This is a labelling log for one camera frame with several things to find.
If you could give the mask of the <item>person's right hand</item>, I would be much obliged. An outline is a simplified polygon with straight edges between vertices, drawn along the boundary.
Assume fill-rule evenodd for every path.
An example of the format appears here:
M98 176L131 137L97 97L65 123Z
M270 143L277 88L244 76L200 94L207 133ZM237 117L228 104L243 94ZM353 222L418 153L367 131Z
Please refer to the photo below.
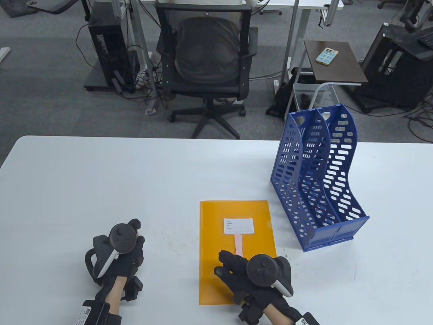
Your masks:
M258 324L270 305L292 322L302 318L299 311L286 301L286 297L294 294L291 265L286 258L257 254L248 260L221 251L219 261L222 266L215 267L214 273L232 291L234 302L241 305L241 321L249 325Z

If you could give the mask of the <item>person's left hand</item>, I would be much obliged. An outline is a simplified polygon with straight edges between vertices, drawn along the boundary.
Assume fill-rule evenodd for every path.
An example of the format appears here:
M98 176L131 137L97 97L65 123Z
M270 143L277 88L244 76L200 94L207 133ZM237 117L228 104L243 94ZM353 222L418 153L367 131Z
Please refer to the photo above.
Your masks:
M121 300L135 300L142 291L143 284L136 277L144 260L145 238L138 234L140 228L141 222L132 219L113 226L109 235L93 238L93 248L85 254L85 265L94 283L100 287L96 301L106 299L118 277L126 278Z

